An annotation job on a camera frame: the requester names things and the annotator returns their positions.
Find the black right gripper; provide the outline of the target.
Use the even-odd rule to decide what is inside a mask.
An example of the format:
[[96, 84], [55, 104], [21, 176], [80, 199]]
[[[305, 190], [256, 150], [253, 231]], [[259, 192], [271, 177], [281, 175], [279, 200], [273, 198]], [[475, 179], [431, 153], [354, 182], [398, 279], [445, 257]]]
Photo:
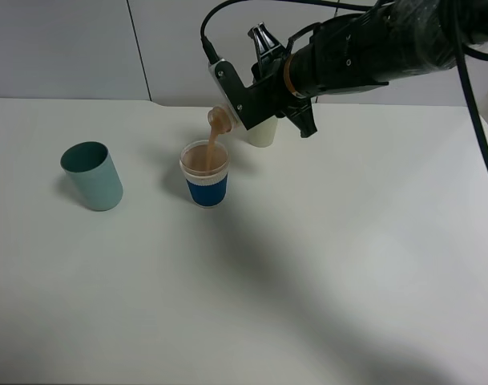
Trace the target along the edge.
[[371, 91], [389, 84], [360, 64], [350, 26], [337, 29], [313, 23], [292, 35], [284, 46], [261, 22], [248, 31], [256, 52], [252, 65], [252, 128], [271, 116], [287, 118], [301, 138], [317, 132], [311, 99], [326, 94]]

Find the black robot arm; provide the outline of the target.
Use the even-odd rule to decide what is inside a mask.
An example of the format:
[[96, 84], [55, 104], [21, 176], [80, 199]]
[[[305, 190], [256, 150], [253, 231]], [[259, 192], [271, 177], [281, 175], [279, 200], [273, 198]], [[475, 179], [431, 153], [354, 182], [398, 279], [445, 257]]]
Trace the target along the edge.
[[314, 134], [311, 100], [372, 91], [391, 81], [446, 71], [488, 42], [488, 1], [379, 1], [362, 14], [315, 22], [253, 67], [257, 81], [240, 118], [247, 129], [286, 117]]

